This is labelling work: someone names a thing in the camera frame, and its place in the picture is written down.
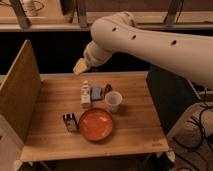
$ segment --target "white cup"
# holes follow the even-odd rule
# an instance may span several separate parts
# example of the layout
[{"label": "white cup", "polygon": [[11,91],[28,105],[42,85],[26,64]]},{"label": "white cup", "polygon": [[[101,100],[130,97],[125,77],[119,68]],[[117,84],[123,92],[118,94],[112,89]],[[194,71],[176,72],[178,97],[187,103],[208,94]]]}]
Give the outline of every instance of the white cup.
[{"label": "white cup", "polygon": [[105,103],[107,109],[111,113],[116,113],[118,111],[122,100],[122,95],[117,91],[110,91],[105,95]]}]

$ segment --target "wooden table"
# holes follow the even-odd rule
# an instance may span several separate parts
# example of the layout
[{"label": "wooden table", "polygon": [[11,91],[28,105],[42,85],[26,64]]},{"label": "wooden table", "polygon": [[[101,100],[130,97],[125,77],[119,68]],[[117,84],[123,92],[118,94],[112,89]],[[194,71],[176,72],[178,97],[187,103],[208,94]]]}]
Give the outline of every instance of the wooden table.
[{"label": "wooden table", "polygon": [[[80,133],[69,133],[62,115],[85,111],[80,104],[84,80],[104,87],[110,83],[123,96],[122,106],[113,114],[114,130],[105,140],[89,142]],[[104,101],[93,107],[105,109]],[[168,150],[167,140],[142,73],[102,73],[81,76],[46,77],[32,116],[21,154],[23,162],[87,157],[104,157]]]}]

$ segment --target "orange bowl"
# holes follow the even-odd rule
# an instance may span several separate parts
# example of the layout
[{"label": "orange bowl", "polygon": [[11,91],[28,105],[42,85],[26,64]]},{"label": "orange bowl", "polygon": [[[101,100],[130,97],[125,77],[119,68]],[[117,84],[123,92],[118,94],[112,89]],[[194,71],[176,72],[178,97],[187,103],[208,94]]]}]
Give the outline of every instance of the orange bowl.
[{"label": "orange bowl", "polygon": [[79,119],[80,133],[89,141],[100,141],[113,129],[111,114],[104,109],[93,108],[84,112]]}]

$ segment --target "small bottle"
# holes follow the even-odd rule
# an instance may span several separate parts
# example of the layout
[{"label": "small bottle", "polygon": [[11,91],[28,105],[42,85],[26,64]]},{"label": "small bottle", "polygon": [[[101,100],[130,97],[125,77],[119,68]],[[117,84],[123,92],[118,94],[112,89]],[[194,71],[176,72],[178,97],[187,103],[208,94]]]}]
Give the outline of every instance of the small bottle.
[{"label": "small bottle", "polygon": [[24,9],[28,17],[37,16],[37,11],[33,0],[23,0]]},{"label": "small bottle", "polygon": [[64,123],[67,127],[67,131],[73,132],[78,130],[78,124],[75,118],[74,113],[63,115]]},{"label": "small bottle", "polygon": [[83,108],[89,108],[91,106],[90,94],[90,85],[88,81],[84,81],[81,87],[81,105]]}]

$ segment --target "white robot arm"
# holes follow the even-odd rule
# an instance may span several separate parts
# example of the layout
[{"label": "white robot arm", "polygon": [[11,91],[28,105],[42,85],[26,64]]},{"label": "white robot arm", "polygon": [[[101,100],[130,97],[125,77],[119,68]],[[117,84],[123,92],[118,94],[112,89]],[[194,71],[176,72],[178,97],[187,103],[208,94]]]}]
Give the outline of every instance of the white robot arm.
[{"label": "white robot arm", "polygon": [[213,89],[212,37],[139,30],[129,12],[96,20],[91,35],[76,74],[103,65],[119,51]]}]

